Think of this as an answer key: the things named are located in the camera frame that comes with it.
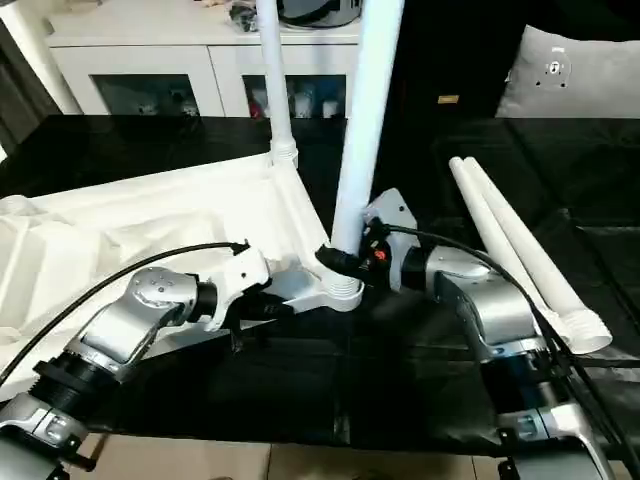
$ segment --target black cable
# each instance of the black cable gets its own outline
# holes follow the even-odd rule
[[[139,268],[144,267],[145,265],[149,265],[150,263],[157,262],[158,260],[162,260],[167,257],[173,257],[176,255],[181,255],[183,253],[195,252],[198,250],[208,250],[213,248],[231,248],[234,254],[238,254],[243,250],[248,248],[248,245],[243,245],[240,243],[231,243],[231,242],[218,242],[218,243],[201,243],[198,245],[190,245],[188,247],[176,248],[174,250],[167,250],[166,252],[158,253],[157,255],[153,255],[151,257],[140,260],[139,262],[134,263],[133,265],[129,265],[126,268],[123,268],[119,272],[114,273],[110,277],[104,279],[102,282],[98,283],[94,287],[87,290],[84,294],[82,294],[78,299],[76,299],[73,303],[71,303],[67,308],[65,308],[61,313],[59,313],[53,320],[47,323],[38,333],[34,335],[34,337],[29,340],[22,350],[14,357],[13,360],[5,367],[0,374],[0,388],[5,384],[9,375],[11,375],[14,370],[20,365],[20,363],[25,359],[27,355],[42,341],[44,337],[46,337],[54,328],[56,328],[65,318],[67,318],[71,313],[73,313],[80,305],[93,297],[100,290],[105,288],[106,286],[112,284],[116,280],[128,275],[131,272],[138,270]]]
[[[415,235],[419,238],[424,238],[426,240],[430,240],[432,242],[436,242],[444,246],[449,246],[449,247],[462,250],[463,252],[466,252],[469,255],[472,255],[475,258],[486,263],[489,267],[491,267],[493,270],[498,272],[502,277],[504,277],[508,282],[513,284],[520,291],[520,293],[522,293],[522,295],[525,297],[525,299],[529,303],[531,311],[538,325],[540,326],[540,330],[542,331],[543,337],[547,341],[547,344],[552,354],[555,353],[557,357],[557,351],[555,348],[557,346],[557,349],[559,349],[559,351],[564,355],[564,357],[567,359],[569,364],[573,367],[575,372],[580,377],[580,380],[582,380],[582,382],[587,387],[587,390],[595,400],[600,412],[604,416],[606,423],[609,425],[609,428],[613,431],[612,433],[614,435],[612,436],[617,437],[617,441],[619,445],[614,445],[614,446],[619,446],[624,452],[625,456],[627,457],[624,463],[627,469],[629,470],[631,477],[634,478],[635,480],[640,480],[640,460],[638,459],[638,455],[636,454],[636,451],[631,445],[631,441],[629,440],[629,437],[624,432],[624,430],[620,427],[620,425],[614,418],[613,414],[611,413],[611,409],[607,404],[606,400],[604,399],[604,397],[602,396],[602,394],[600,393],[600,390],[598,389],[594,381],[591,379],[591,377],[589,376],[585,368],[579,363],[577,357],[573,354],[569,346],[560,337],[560,335],[557,334],[557,332],[551,327],[551,325],[549,325],[549,322],[544,317],[544,315],[542,315],[540,310],[538,310],[538,308],[536,307],[535,303],[533,302],[529,294],[526,292],[526,290],[522,287],[522,285],[520,285],[517,282],[515,278],[513,278],[513,276],[504,267],[502,267],[502,265],[497,263],[486,253],[475,250],[469,247],[468,245],[465,245],[464,243],[458,242],[449,237],[444,237],[442,235],[437,235],[435,233],[423,232],[421,230],[416,230],[413,228],[401,227],[398,225],[384,224],[382,227],[389,232],[399,232],[399,233],[406,233],[409,235]],[[603,433],[607,438],[610,438],[610,436],[607,435],[607,432],[603,432]]]

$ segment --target gray pillow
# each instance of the gray pillow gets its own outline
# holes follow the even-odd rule
[[[579,41],[527,26],[497,117],[640,118],[640,41]]]

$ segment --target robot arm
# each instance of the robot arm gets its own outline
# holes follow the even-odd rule
[[[377,228],[416,227],[397,190],[374,201],[365,219],[359,257],[323,248],[318,259],[366,283],[425,292],[455,310],[493,403],[498,436],[510,452],[501,478],[613,479],[520,290],[466,252],[421,246],[412,235]]]
[[[231,304],[269,281],[260,252],[248,248],[211,277],[149,267],[125,293],[97,312],[63,353],[40,362],[40,378],[0,411],[0,480],[64,480],[61,461],[86,470],[76,452],[88,435],[85,422],[136,367],[158,331],[185,322],[220,328]]]

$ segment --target glass cabinet door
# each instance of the glass cabinet door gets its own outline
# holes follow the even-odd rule
[[[243,75],[252,118],[269,117],[265,77]],[[344,118],[346,75],[287,75],[289,113],[292,118]]]
[[[206,46],[51,50],[85,114],[224,116]]]
[[[268,117],[260,46],[209,47],[228,117]],[[357,45],[283,45],[284,73],[293,118],[348,117]]]
[[[92,75],[112,115],[199,116],[188,75]]]

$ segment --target white plastic rod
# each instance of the white plastic rod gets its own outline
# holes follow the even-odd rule
[[[355,254],[369,204],[404,0],[364,4],[351,118],[347,125],[331,244]]]
[[[271,153],[274,162],[297,162],[298,150],[291,134],[287,82],[284,76],[280,21],[276,0],[257,0],[258,28],[266,71],[271,119]]]
[[[4,22],[22,55],[60,111],[64,114],[81,114],[82,111],[45,43],[48,32],[31,8],[33,7],[25,3],[25,0],[9,3],[0,7],[0,20]]]
[[[551,327],[560,335],[565,342],[570,343],[569,332],[560,321],[558,315],[547,307],[538,289],[531,281],[518,255],[511,247],[509,240],[500,228],[498,221],[491,213],[491,209],[482,197],[480,189],[474,184],[473,179],[465,169],[465,163],[460,157],[454,157],[449,161],[449,167],[458,184],[464,203],[469,209],[473,223],[475,223],[480,238],[484,243],[487,252],[496,262],[504,267],[507,272],[525,289],[533,300],[538,310],[544,315]],[[536,331],[540,333],[540,328],[536,324]]]
[[[584,305],[478,162],[467,158],[465,166],[547,305],[568,327],[572,350],[591,353],[611,343],[611,332],[598,314]]]

